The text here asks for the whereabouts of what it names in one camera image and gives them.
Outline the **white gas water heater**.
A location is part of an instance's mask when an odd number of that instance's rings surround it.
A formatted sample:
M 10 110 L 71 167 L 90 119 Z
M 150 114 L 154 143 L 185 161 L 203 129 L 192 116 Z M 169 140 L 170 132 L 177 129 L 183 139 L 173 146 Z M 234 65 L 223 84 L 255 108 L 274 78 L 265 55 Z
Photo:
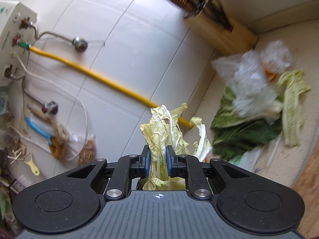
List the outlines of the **white gas water heater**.
M 34 31 L 29 23 L 37 22 L 37 14 L 19 1 L 1 0 L 1 87 L 8 86 L 12 75 L 22 73 L 18 58 L 28 56 L 18 41 L 29 44 L 34 41 Z

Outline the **blue handled brush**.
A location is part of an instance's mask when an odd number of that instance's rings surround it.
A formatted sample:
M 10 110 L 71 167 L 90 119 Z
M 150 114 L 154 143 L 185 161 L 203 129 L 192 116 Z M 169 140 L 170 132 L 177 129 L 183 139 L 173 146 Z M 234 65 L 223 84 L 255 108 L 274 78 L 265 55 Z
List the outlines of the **blue handled brush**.
M 42 130 L 38 125 L 36 125 L 29 117 L 25 117 L 26 124 L 34 130 L 37 134 L 42 136 L 49 145 L 49 150 L 51 155 L 56 159 L 60 160 L 64 157 L 65 144 L 64 142 L 59 142 L 54 135 L 50 135 L 48 132 Z

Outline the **wooden knife block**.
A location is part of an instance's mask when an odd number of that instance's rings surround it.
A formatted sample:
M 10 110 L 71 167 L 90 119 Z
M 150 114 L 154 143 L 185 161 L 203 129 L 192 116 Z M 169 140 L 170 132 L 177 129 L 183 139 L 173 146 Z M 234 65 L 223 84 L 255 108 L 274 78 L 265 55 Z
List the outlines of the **wooden knife block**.
M 197 14 L 187 13 L 184 18 L 184 22 L 223 55 L 230 56 L 253 49 L 257 44 L 257 35 L 234 18 L 228 20 L 230 29 L 217 22 L 208 8 Z

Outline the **large clear plastic bag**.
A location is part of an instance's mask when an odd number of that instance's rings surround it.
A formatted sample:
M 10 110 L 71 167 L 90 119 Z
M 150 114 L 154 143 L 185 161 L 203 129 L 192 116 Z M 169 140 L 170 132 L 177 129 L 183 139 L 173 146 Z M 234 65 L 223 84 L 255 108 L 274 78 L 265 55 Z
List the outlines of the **large clear plastic bag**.
M 258 53 L 250 50 L 220 57 L 212 62 L 212 66 L 225 83 L 220 107 L 211 123 L 212 129 L 257 119 L 272 124 L 280 118 L 283 103 L 269 86 Z

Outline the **orange peel piece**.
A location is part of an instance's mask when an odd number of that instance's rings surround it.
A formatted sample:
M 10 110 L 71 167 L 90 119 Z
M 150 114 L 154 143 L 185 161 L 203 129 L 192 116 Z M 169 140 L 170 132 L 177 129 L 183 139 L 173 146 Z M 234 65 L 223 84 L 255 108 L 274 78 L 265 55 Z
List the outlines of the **orange peel piece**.
M 268 70 L 268 68 L 267 68 L 266 65 L 263 65 L 263 72 L 264 72 L 264 74 L 266 75 L 268 81 L 273 81 L 274 78 L 275 78 L 276 75 L 277 75 L 277 74 L 274 73 L 274 72 L 270 72 L 270 71 Z

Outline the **pale yellow cabbage leaf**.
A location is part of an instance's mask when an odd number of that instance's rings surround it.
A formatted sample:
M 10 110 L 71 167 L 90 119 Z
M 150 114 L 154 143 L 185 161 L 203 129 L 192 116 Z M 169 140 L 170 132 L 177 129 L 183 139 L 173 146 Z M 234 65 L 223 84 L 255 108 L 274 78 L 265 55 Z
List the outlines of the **pale yellow cabbage leaf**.
M 142 135 L 150 149 L 149 176 L 141 181 L 143 190 L 185 190 L 185 179 L 169 177 L 166 164 L 166 147 L 172 146 L 175 154 L 192 155 L 200 162 L 204 161 L 208 153 L 213 149 L 208 138 L 206 126 L 202 119 L 192 117 L 190 124 L 199 132 L 200 139 L 193 143 L 194 152 L 188 149 L 188 143 L 184 140 L 178 124 L 178 117 L 188 108 L 186 103 L 174 110 L 168 110 L 165 105 L 152 108 L 148 123 L 140 125 Z

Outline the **yellow peeler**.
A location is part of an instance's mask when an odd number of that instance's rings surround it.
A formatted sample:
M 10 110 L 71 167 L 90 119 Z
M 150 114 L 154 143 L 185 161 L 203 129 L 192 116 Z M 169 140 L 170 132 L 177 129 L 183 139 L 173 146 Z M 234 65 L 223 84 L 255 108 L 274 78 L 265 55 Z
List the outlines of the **yellow peeler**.
M 29 166 L 31 172 L 33 173 L 33 175 L 35 176 L 39 176 L 40 175 L 40 171 L 39 168 L 35 165 L 34 161 L 33 161 L 33 157 L 32 157 L 32 153 L 29 153 L 28 155 L 26 155 L 23 158 L 23 162 Z

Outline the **small crumpled plastic bag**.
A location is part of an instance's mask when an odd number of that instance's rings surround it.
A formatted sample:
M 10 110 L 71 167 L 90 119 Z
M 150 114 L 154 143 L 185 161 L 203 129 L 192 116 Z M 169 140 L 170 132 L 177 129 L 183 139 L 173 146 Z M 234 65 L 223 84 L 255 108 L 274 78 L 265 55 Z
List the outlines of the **small crumpled plastic bag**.
M 282 40 L 269 42 L 260 53 L 262 65 L 268 72 L 284 73 L 292 65 L 290 50 Z

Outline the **pale cabbage leaf on counter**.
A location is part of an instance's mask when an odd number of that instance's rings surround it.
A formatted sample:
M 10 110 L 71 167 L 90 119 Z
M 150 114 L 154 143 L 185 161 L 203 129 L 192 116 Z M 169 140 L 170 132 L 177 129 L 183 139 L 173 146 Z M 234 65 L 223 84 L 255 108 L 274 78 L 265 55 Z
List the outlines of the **pale cabbage leaf on counter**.
M 304 72 L 300 70 L 286 71 L 276 84 L 284 87 L 282 131 L 284 142 L 289 147 L 300 144 L 300 129 L 303 126 L 300 96 L 311 89 L 303 76 Z

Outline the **dark green leafy vegetable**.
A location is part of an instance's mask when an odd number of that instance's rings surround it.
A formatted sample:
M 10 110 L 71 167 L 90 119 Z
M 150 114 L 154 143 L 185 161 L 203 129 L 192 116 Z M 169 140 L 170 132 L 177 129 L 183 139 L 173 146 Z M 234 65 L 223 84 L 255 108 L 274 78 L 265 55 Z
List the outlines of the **dark green leafy vegetable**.
M 241 118 L 234 112 L 235 98 L 234 92 L 226 86 L 210 127 L 214 133 L 213 153 L 225 161 L 268 144 L 282 131 L 282 97 L 275 100 L 273 116 L 267 112 L 248 118 Z

